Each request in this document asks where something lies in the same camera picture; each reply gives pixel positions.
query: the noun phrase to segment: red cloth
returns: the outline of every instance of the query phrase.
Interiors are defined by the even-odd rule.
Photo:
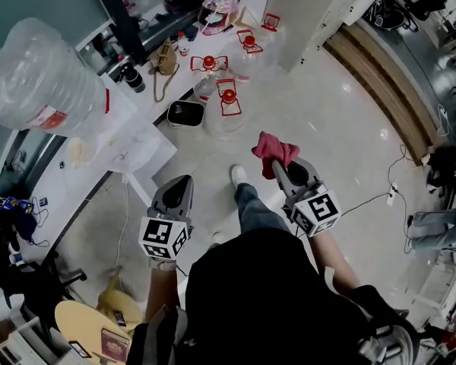
[[[267,132],[261,132],[258,137],[258,144],[252,149],[252,153],[258,158],[261,158],[264,169],[261,174],[266,179],[274,179],[274,171],[272,170],[272,161],[279,160],[285,168],[294,157],[300,153],[299,146],[290,143],[282,143],[279,139]]]

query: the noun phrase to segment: white floor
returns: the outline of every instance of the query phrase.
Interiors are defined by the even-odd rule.
[[[160,125],[179,150],[154,182],[161,185],[182,174],[192,175],[195,182],[191,214],[195,229],[178,260],[186,273],[208,248],[214,231],[222,230],[228,236],[239,234],[228,172],[231,164],[242,164],[262,201],[280,211],[284,196],[274,180],[262,177],[261,161],[250,150],[261,131],[299,145],[300,156],[311,162],[326,186],[335,191],[343,211],[388,191],[388,167],[401,157],[402,143],[390,122],[353,77],[324,50],[309,51],[305,60],[291,74],[278,71],[271,80],[245,92],[248,100],[241,106],[250,112],[250,117],[244,131],[232,141],[218,141],[201,127],[172,129],[165,122]],[[396,179],[407,200],[408,214],[432,209],[436,204],[436,194],[426,191],[425,178],[424,169],[408,160],[392,168],[391,179]],[[410,320],[420,325],[429,309],[412,306],[404,294],[414,270],[409,271],[414,253],[404,253],[404,202],[397,196],[389,207],[385,200],[386,197],[378,198],[350,212],[339,220],[332,233],[361,281],[376,286],[394,308],[410,307]],[[122,283],[144,304],[149,269],[137,239],[146,207],[131,188],[128,203],[128,226],[119,260],[124,267]],[[125,185],[115,174],[93,197],[59,246],[59,254],[69,269],[83,268],[88,274],[88,280],[74,288],[92,306],[96,306],[97,295],[106,287],[115,266],[124,221]],[[279,263],[280,256],[274,255],[274,268]]]

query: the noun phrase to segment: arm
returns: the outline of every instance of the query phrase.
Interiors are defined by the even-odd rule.
[[[175,310],[180,304],[177,294],[177,274],[173,271],[152,269],[150,275],[149,299],[145,310],[145,322],[149,321],[164,305]]]
[[[312,254],[320,275],[325,273],[327,266],[334,268],[334,288],[342,295],[358,288],[361,284],[355,272],[344,259],[340,247],[328,231],[309,238]]]

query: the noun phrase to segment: brown bag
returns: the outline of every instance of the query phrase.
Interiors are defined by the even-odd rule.
[[[166,96],[167,86],[170,84],[174,75],[179,70],[179,64],[177,63],[177,56],[174,52],[173,44],[169,38],[163,43],[159,49],[154,51],[151,54],[150,64],[154,69],[154,100],[156,103],[164,100]],[[162,88],[162,97],[157,99],[157,71],[161,73],[162,76],[170,76]]]

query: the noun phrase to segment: jeans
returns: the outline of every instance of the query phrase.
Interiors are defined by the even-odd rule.
[[[277,228],[290,233],[283,219],[261,202],[254,186],[246,182],[239,184],[235,200],[238,205],[241,233],[258,228]]]
[[[454,226],[437,235],[420,236],[412,239],[414,250],[422,249],[456,249],[456,208],[442,212],[417,212],[412,225],[425,227],[432,224],[453,224]]]

